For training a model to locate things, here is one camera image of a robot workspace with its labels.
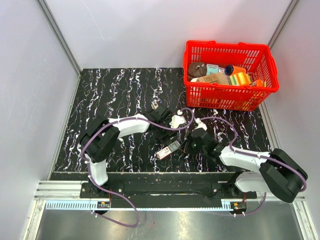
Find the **red white staple box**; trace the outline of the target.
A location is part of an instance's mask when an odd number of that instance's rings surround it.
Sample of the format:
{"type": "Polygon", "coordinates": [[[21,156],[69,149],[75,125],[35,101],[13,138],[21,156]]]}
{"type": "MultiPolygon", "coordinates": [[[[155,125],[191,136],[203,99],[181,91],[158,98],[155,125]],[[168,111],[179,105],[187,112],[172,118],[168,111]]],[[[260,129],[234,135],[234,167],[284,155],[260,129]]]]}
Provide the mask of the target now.
{"type": "Polygon", "coordinates": [[[163,159],[167,156],[169,156],[170,154],[172,154],[174,151],[178,150],[180,148],[181,144],[179,143],[178,140],[172,142],[171,144],[169,144],[168,146],[164,147],[163,149],[161,149],[160,151],[158,151],[156,153],[156,156],[158,157],[158,159],[163,159]]]}

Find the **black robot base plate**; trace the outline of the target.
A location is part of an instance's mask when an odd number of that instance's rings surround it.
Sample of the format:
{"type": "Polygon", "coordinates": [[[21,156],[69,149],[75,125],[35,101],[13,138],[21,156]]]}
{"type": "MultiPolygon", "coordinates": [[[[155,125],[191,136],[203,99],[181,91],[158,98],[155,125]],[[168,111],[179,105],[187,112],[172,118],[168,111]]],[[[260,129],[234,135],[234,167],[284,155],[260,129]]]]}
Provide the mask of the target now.
{"type": "Polygon", "coordinates": [[[257,199],[256,192],[243,193],[231,185],[234,172],[207,173],[109,173],[104,188],[111,208],[127,208],[127,197],[138,210],[194,210],[222,207],[222,200],[257,199]]]}

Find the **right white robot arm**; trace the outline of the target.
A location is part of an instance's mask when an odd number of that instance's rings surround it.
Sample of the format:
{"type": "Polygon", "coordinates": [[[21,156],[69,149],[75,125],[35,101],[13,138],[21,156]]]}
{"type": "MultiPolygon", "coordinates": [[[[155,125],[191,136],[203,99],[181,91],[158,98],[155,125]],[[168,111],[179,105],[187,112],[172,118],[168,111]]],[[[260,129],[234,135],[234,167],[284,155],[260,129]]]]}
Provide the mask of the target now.
{"type": "Polygon", "coordinates": [[[243,150],[217,142],[205,129],[197,128],[187,138],[186,151],[200,153],[220,165],[243,169],[227,186],[233,198],[246,192],[265,192],[292,203],[307,187],[308,174],[279,148],[271,152],[243,150]]]}

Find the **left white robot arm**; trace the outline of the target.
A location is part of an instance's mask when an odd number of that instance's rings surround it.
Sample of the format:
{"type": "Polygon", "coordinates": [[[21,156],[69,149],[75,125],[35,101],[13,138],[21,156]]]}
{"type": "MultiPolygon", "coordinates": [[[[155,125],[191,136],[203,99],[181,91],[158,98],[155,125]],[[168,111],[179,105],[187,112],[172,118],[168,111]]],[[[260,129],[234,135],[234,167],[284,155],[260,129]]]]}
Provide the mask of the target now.
{"type": "Polygon", "coordinates": [[[124,118],[97,118],[80,138],[81,155],[89,160],[91,192],[98,198],[107,195],[107,157],[118,139],[152,132],[155,140],[167,144],[177,136],[177,129],[187,123],[182,111],[173,114],[168,108],[158,106],[144,113],[124,118]]]}

